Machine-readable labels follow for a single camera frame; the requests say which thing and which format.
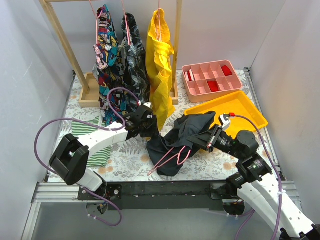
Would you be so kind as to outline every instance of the wooden post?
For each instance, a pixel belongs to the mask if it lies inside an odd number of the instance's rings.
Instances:
[[[56,15],[56,12],[54,10],[54,8],[52,7],[52,4],[50,2],[46,2],[45,0],[39,0],[41,3],[41,6],[44,10],[44,12],[46,13],[50,23],[52,24],[55,33],[57,34],[58,38],[60,39],[60,42],[63,46],[63,49],[65,51],[66,56],[68,57],[73,70],[75,71],[76,75],[79,78],[79,81],[82,85],[83,91],[85,94],[89,94],[90,88],[88,85],[88,82],[85,78],[84,73],[81,70],[81,67],[76,59],[76,56],[74,54],[74,51],[72,51],[72,48],[70,46],[70,43],[67,39],[67,36],[59,22],[59,19]]]
[[[181,11],[182,11],[182,0],[176,0],[176,13],[175,13],[175,32],[174,32],[174,54],[172,63],[172,90],[175,88],[177,91],[177,61],[178,61],[178,49],[179,49],[179,37],[180,37],[180,24],[181,24]]]

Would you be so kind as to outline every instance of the yellow raincoat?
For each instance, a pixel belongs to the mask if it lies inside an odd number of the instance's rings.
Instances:
[[[165,21],[165,12],[160,9],[161,38],[158,40],[159,19],[158,10],[153,13],[146,40],[146,71],[150,79],[150,102],[156,114],[159,131],[166,120],[174,113],[175,107],[170,97],[172,88],[172,69],[170,55],[174,48],[170,43],[170,31]]]

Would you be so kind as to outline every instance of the pink hanger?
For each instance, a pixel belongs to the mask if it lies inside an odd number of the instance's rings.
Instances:
[[[191,149],[190,149],[189,152],[188,152],[188,154],[186,155],[185,159],[184,159],[182,162],[180,162],[180,154],[181,154],[181,152],[182,152],[185,148],[186,148],[186,146],[184,146],[184,147],[180,150],[179,153],[177,153],[176,155],[172,156],[172,157],[169,158],[167,161],[165,161],[165,162],[162,163],[160,166],[158,166],[158,165],[161,163],[161,161],[162,161],[169,153],[171,153],[171,151],[174,149],[174,147],[171,148],[171,149],[163,156],[163,158],[161,158],[161,159],[156,163],[156,165],[154,165],[154,167],[148,172],[148,176],[150,176],[151,174],[153,174],[154,171],[156,171],[157,169],[161,168],[163,165],[165,165],[166,163],[168,163],[169,161],[171,161],[171,160],[174,159],[175,157],[178,158],[176,164],[178,164],[178,165],[183,164],[183,163],[188,159],[188,157],[189,157],[189,155],[190,155],[190,153],[191,153]]]
[[[96,11],[94,10],[94,6],[92,5],[91,0],[89,0],[89,3],[91,5],[91,9],[92,9],[93,15],[95,17],[95,42],[96,42],[96,44],[98,44],[98,19],[101,17],[102,11],[100,12],[99,16],[97,16]],[[130,46],[131,45],[130,31],[129,31],[129,27],[128,27],[128,21],[127,21],[127,15],[126,15],[126,11],[125,11],[124,0],[121,0],[121,3],[122,3],[123,14],[124,14],[126,35],[127,35],[127,38],[128,38],[128,45]]]
[[[129,30],[129,27],[128,27],[127,14],[126,14],[126,11],[125,11],[124,0],[121,0],[121,3],[122,3],[123,14],[124,14],[124,21],[125,21],[125,28],[126,28],[126,36],[127,36],[127,39],[128,39],[128,45],[131,46],[130,30]]]
[[[91,9],[93,12],[93,15],[95,17],[95,43],[98,44],[98,19],[100,18],[102,11],[100,12],[100,15],[97,16],[96,11],[94,10],[94,6],[92,5],[91,0],[89,0],[89,3],[91,5]]]
[[[159,20],[160,42],[162,42],[161,24],[160,24],[160,0],[158,0],[158,20]]]

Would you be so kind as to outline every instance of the pink organizer box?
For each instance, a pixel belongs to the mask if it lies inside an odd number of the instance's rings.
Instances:
[[[232,75],[225,76],[222,71],[223,66],[227,66]],[[192,70],[194,81],[186,78],[186,72]],[[182,67],[183,83],[192,103],[206,102],[227,94],[239,91],[242,82],[238,78],[234,67],[228,60],[211,61]],[[211,92],[208,82],[217,82],[219,91]]]

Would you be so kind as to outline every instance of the green striped cloth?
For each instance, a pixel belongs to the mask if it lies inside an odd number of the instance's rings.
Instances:
[[[103,127],[106,126],[105,123],[102,123],[102,118],[97,116],[95,119],[91,121],[87,121],[90,124],[94,124],[97,126],[103,125]],[[72,134],[74,136],[80,136],[80,135],[86,135],[86,134],[91,134],[93,132],[97,131],[95,127],[88,126],[85,124],[82,124],[80,122],[72,122]],[[111,147],[106,147],[105,149],[98,151],[94,155],[92,155],[88,159],[87,167],[95,167],[95,166],[101,166],[105,167],[107,165],[107,161],[110,159],[110,154],[111,154]]]

